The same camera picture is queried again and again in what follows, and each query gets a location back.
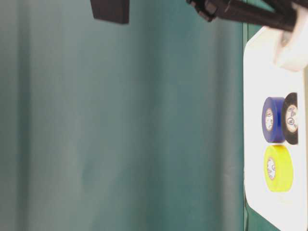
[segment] black tape roll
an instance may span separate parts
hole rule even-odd
[[[297,93],[290,93],[284,99],[281,113],[282,131],[290,144],[298,143]]]

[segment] white cardboard core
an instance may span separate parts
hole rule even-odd
[[[297,131],[297,107],[295,105],[290,105],[285,114],[285,122],[287,128],[290,132],[294,133]]]

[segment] tape roll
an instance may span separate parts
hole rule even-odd
[[[297,94],[290,93],[282,106],[282,131],[290,144],[298,143]]]
[[[264,176],[272,192],[287,192],[291,189],[293,166],[286,147],[282,145],[267,147],[264,156]]]
[[[284,142],[281,127],[281,111],[284,98],[268,97],[262,110],[262,130],[264,138],[269,143]]]

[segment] teal curtain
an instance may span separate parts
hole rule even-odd
[[[1,3],[1,230],[243,230],[242,25],[130,15]]]

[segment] tape roll label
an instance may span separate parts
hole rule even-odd
[[[290,132],[294,133],[297,131],[297,107],[293,104],[290,105],[286,111],[285,123]]]
[[[271,108],[268,108],[265,113],[265,127],[267,131],[272,131],[274,124],[274,115]]]
[[[275,161],[272,158],[268,159],[268,174],[271,180],[274,180],[276,174]]]

